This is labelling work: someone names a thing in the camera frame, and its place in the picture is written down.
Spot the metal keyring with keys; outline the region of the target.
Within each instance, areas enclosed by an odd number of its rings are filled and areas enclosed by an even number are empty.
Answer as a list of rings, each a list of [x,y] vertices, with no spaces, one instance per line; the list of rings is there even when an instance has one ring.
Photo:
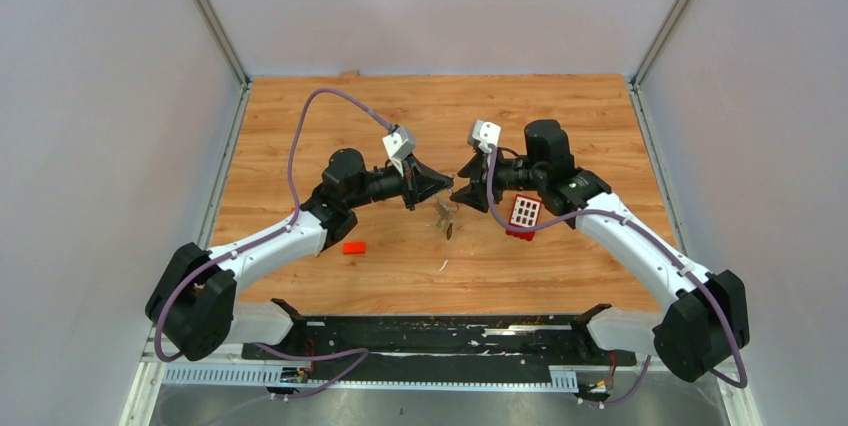
[[[439,230],[447,240],[450,240],[453,234],[453,217],[458,212],[458,206],[448,200],[445,200],[441,195],[437,195],[435,197],[434,207],[437,212],[435,228]]]

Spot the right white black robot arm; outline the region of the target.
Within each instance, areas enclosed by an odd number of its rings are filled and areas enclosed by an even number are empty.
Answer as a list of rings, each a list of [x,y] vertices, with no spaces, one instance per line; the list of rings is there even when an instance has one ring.
[[[469,182],[452,194],[452,201],[491,214],[513,235],[567,225],[603,247],[661,310],[590,309],[578,318],[570,338],[575,357],[592,364],[609,351],[654,356],[686,382],[707,373],[730,382],[718,367],[732,360],[738,375],[733,386],[746,387],[741,351],[750,330],[743,281],[730,270],[715,273],[675,249],[604,180],[577,166],[558,121],[527,124],[526,151],[512,158],[504,157],[500,136],[493,122],[472,124],[468,143],[474,156],[459,172]]]

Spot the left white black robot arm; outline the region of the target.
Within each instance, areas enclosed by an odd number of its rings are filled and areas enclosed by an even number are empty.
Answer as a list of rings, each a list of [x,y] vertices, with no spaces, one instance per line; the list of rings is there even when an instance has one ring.
[[[198,361],[222,345],[250,343],[268,345],[283,359],[298,357],[307,335],[292,312],[238,296],[283,266],[341,242],[358,223],[356,208],[400,198],[414,209],[452,185],[452,177],[412,154],[368,169],[358,150],[336,151],[311,196],[284,220],[227,245],[203,249],[189,242],[173,253],[145,307],[157,357]]]

